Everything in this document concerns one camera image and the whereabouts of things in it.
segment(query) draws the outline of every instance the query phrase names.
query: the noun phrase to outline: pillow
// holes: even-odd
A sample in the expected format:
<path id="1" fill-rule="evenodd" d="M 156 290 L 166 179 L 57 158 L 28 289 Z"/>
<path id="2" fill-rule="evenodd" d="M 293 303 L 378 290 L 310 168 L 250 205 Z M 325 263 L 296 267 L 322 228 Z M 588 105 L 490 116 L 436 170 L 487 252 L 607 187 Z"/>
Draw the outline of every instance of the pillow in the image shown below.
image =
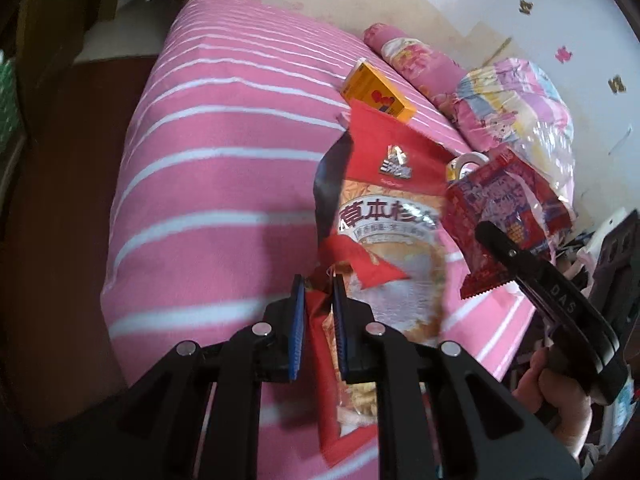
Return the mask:
<path id="1" fill-rule="evenodd" d="M 385 23 L 371 25 L 364 33 L 364 42 L 441 113 L 452 118 L 453 94 L 466 70 L 446 54 Z"/>
<path id="2" fill-rule="evenodd" d="M 453 102 L 466 142 L 485 152 L 506 142 L 569 203 L 573 198 L 574 124 L 564 101 L 535 63 L 509 58 L 469 72 Z"/>

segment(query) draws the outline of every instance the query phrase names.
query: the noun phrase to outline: floor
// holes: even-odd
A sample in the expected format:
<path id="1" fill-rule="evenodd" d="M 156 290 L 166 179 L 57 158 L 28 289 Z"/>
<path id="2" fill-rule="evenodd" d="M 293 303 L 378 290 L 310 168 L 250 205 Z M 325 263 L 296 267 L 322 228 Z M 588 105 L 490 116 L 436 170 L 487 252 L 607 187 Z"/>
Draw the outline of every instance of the floor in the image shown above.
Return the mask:
<path id="1" fill-rule="evenodd" d="M 72 67 L 22 160 L 0 246 L 0 352 L 31 426 L 124 387 L 100 290 L 124 135 L 155 59 Z"/>

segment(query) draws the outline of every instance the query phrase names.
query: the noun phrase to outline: yellow box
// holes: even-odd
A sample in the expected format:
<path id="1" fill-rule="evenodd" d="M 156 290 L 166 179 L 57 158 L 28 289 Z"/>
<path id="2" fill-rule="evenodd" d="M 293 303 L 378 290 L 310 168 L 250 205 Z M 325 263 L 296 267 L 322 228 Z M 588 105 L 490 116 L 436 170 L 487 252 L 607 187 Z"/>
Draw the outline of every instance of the yellow box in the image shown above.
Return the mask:
<path id="1" fill-rule="evenodd" d="M 340 95 L 349 102 L 357 99 L 407 123 L 415 114 L 415 107 L 391 81 L 361 58 L 344 80 Z"/>

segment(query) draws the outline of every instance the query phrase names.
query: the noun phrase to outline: pink bed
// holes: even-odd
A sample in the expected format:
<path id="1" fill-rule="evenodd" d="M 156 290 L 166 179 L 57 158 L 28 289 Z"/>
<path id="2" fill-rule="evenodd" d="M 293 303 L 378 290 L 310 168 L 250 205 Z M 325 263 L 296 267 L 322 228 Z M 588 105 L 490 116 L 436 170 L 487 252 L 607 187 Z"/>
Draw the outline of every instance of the pink bed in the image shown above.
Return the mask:
<path id="1" fill-rule="evenodd" d="M 252 0 L 191 0 L 176 19 L 133 115 L 111 209 L 102 310 L 127 381 L 183 339 L 227 339 L 288 294 L 316 261 L 312 183 L 348 106 L 337 88 L 367 57 L 414 102 L 411 125 L 454 152 L 449 122 L 358 38 Z M 495 376 L 532 306 L 503 288 L 467 301 L 449 240 L 444 337 Z M 265 386 L 258 478 L 377 477 L 365 446 L 328 469 L 310 374 Z"/>

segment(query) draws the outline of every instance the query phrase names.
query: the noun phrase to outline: green object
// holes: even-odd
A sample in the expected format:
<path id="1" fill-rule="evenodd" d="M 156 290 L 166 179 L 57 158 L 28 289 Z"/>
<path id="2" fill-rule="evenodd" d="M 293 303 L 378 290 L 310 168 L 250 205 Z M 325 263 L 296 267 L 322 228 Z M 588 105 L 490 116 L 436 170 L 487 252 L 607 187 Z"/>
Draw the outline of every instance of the green object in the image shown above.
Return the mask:
<path id="1" fill-rule="evenodd" d="M 4 62 L 4 55 L 0 50 L 0 153 L 4 152 L 7 142 L 19 127 L 20 111 L 15 92 L 14 62 Z"/>

